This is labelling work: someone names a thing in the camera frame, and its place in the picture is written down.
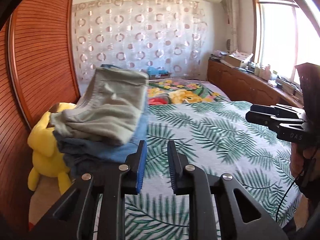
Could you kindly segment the person's right hand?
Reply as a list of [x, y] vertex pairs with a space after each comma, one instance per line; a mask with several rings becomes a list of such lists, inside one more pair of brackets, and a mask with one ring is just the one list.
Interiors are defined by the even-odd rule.
[[[306, 148], [302, 153], [298, 151], [298, 145], [291, 144], [291, 157], [290, 157], [290, 171], [294, 178], [296, 178], [303, 169], [304, 159], [310, 159], [314, 154], [315, 147]], [[319, 150], [315, 154], [316, 159], [313, 171], [311, 173], [310, 181], [319, 178]]]

